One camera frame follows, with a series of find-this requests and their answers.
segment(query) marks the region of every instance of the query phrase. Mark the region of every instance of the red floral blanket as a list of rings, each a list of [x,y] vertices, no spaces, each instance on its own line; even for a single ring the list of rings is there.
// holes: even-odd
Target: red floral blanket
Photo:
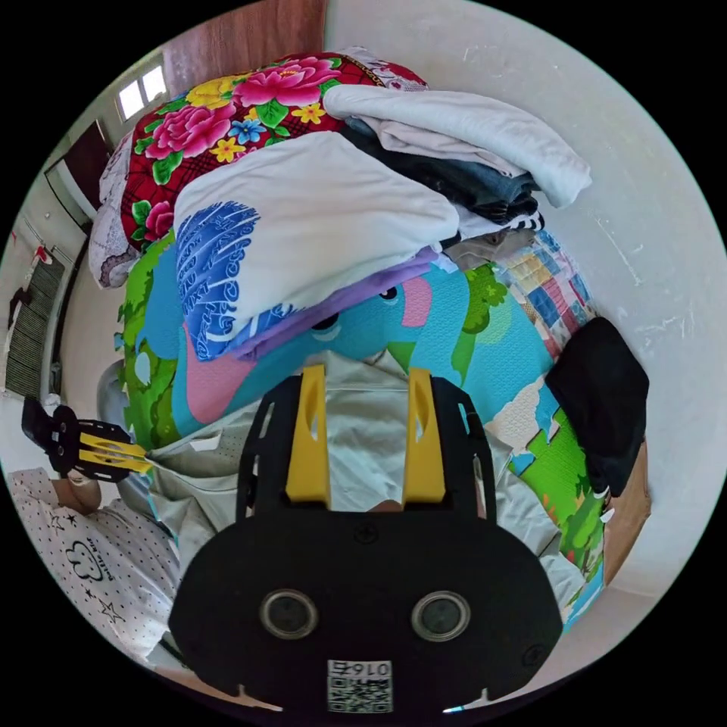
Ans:
[[[385,67],[426,88],[407,68]],[[144,252],[169,232],[178,194],[200,175],[285,139],[339,129],[342,122],[329,117],[321,103],[339,83],[384,85],[364,63],[346,55],[291,55],[202,83],[144,116],[133,131],[120,204],[131,246]]]

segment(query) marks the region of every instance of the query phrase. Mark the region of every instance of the star print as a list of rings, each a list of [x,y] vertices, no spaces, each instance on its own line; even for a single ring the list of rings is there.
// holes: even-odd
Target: star print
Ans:
[[[56,532],[59,530],[65,530],[65,528],[61,525],[60,515],[51,515],[51,527],[55,528]]]
[[[112,603],[105,604],[100,598],[98,599],[98,602],[103,606],[99,613],[102,616],[108,616],[108,619],[109,621],[111,621],[111,623],[116,623],[116,621],[123,621],[124,623],[126,623],[126,619],[116,613],[116,610],[114,609],[114,605]]]

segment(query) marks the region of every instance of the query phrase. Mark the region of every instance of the yellow flower print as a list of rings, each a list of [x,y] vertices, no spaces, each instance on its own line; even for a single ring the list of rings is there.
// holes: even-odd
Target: yellow flower print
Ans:
[[[210,154],[214,154],[217,157],[217,161],[221,164],[222,162],[230,162],[235,158],[235,154],[241,154],[245,151],[244,146],[235,143],[235,139],[220,139],[217,142],[217,146],[214,149],[210,149]]]
[[[303,123],[312,121],[320,123],[320,118],[326,115],[326,112],[320,107],[320,104],[311,104],[310,106],[301,106],[300,111],[291,111],[292,116],[300,117]]]
[[[230,94],[234,86],[232,82],[243,78],[242,76],[222,76],[206,83],[195,86],[188,94],[186,100],[192,106],[206,106],[207,108],[222,108],[229,104],[228,98],[222,98],[222,94]]]

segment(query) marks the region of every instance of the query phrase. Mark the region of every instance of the radiator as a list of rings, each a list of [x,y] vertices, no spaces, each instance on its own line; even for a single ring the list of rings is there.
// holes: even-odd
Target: radiator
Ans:
[[[18,307],[5,364],[5,388],[35,399],[41,398],[41,371],[48,325],[65,271],[61,262],[51,259],[50,265],[38,262],[33,271],[28,285],[32,300],[30,304]]]

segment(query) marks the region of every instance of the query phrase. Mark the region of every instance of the yellow bracket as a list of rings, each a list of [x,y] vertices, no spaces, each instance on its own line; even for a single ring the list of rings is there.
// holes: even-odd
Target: yellow bracket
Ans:
[[[411,368],[404,498],[401,504],[440,503],[445,492],[445,473],[434,408],[432,377],[426,369]]]
[[[303,369],[285,493],[291,502],[322,502],[330,510],[326,373],[321,363]]]
[[[86,433],[81,434],[80,443],[78,458],[83,462],[118,467],[120,470],[130,470],[140,474],[146,474],[152,467],[151,462],[146,459],[146,451],[139,445],[114,442]]]

